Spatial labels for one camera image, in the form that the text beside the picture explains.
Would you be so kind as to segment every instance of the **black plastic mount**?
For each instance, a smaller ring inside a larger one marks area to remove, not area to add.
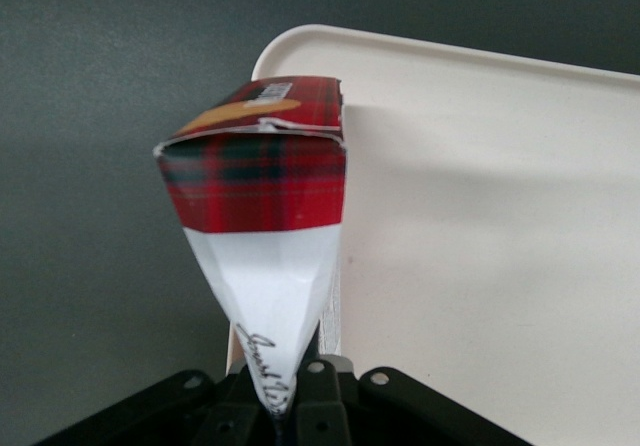
[[[37,446],[529,445],[396,369],[357,380],[339,356],[301,365],[289,419],[274,425],[236,369],[218,384],[183,371]]]

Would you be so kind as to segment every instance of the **cardboard box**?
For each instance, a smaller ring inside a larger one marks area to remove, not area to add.
[[[154,151],[258,396],[274,416],[285,414],[318,318],[332,289],[339,294],[341,106],[334,78],[254,81]],[[339,311],[329,307],[326,315],[322,349],[338,352]]]

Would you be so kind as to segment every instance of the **tartan pattern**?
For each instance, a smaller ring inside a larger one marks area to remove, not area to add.
[[[229,127],[252,126],[258,124],[261,117],[277,118],[283,121],[297,123],[304,130],[305,125],[336,126],[340,127],[342,96],[340,95],[339,81],[335,78],[322,76],[281,76],[252,81],[242,86],[232,95],[214,106],[222,106],[228,103],[236,103],[256,99],[270,84],[292,83],[287,93],[287,99],[300,101],[302,104],[295,109],[279,111],[269,114],[245,116],[244,118],[223,121],[214,125],[200,127],[186,134],[176,134],[172,140],[188,138],[201,134],[203,131],[216,131]],[[342,139],[342,131],[327,132]]]
[[[298,99],[301,108],[304,106],[296,115],[283,112],[287,117],[282,119],[292,121],[295,117],[298,122],[304,115],[315,121],[328,118],[329,125],[340,125],[337,80],[301,77],[270,81],[293,82],[287,98]],[[264,88],[266,82],[260,83]],[[252,85],[228,100],[246,100],[255,94]],[[322,100],[313,103],[303,99],[317,101],[319,97]],[[319,111],[310,113],[310,104]],[[255,124],[255,120],[245,124]],[[342,136],[341,130],[335,134]],[[205,233],[290,231],[342,220],[346,154],[334,139],[293,131],[220,132],[173,143],[164,149],[158,163],[180,221],[191,229]]]

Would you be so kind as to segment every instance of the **plaid packaging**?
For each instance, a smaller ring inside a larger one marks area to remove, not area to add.
[[[205,233],[339,224],[346,153],[339,82],[253,81],[155,155],[183,226]]]

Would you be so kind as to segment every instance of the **gray wall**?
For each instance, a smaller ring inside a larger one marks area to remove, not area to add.
[[[1,444],[222,377],[151,149],[305,23],[640,74],[640,0],[0,0]]]

